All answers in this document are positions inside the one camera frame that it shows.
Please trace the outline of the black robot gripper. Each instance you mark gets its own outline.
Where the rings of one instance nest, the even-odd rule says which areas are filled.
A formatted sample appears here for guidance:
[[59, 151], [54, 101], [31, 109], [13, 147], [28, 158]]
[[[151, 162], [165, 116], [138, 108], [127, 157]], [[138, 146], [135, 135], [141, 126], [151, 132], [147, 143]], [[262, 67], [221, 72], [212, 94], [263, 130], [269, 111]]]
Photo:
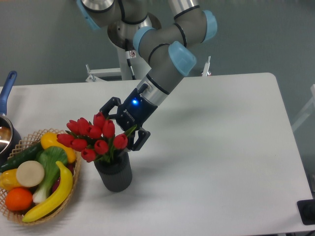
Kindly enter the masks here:
[[[142, 96], [148, 87], [147, 84], [143, 84], [140, 89], [135, 88], [123, 103], [120, 98], [112, 97], [99, 110], [106, 119], [115, 119], [127, 135], [127, 147], [118, 151], [119, 157], [130, 151], [139, 151], [151, 135], [141, 127], [158, 108]], [[114, 107], [117, 107], [116, 113], [110, 114]]]

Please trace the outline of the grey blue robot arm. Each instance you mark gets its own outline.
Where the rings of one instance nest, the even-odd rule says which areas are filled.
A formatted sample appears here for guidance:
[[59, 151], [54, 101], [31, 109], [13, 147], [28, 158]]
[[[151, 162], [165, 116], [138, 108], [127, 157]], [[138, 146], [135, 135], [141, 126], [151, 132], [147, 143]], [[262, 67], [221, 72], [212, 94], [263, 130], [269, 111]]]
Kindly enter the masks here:
[[120, 25], [118, 39], [135, 50], [150, 71], [124, 102], [111, 98], [101, 112], [115, 119], [123, 131], [134, 127], [125, 151], [142, 148], [150, 133], [142, 126], [196, 64], [189, 47], [213, 38], [217, 21], [196, 0], [171, 0], [174, 24], [153, 27], [145, 0], [79, 0], [77, 5], [93, 28]]

